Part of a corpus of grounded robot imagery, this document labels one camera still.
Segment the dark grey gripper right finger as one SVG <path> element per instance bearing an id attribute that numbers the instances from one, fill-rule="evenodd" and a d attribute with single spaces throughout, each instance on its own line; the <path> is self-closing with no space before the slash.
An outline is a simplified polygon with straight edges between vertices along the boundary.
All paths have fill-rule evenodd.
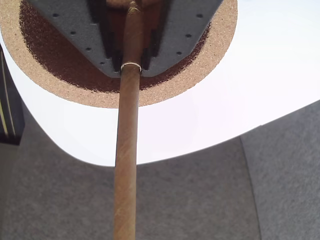
<path id="1" fill-rule="evenodd" d="M 149 0 L 144 12 L 143 77 L 155 77 L 189 56 L 220 0 Z"/>

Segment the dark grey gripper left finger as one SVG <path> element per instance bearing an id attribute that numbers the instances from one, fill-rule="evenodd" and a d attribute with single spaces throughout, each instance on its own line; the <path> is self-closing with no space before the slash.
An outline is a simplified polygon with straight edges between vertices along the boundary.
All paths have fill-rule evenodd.
<path id="1" fill-rule="evenodd" d="M 29 4 L 103 74 L 120 77 L 122 54 L 105 0 L 30 0 Z"/>

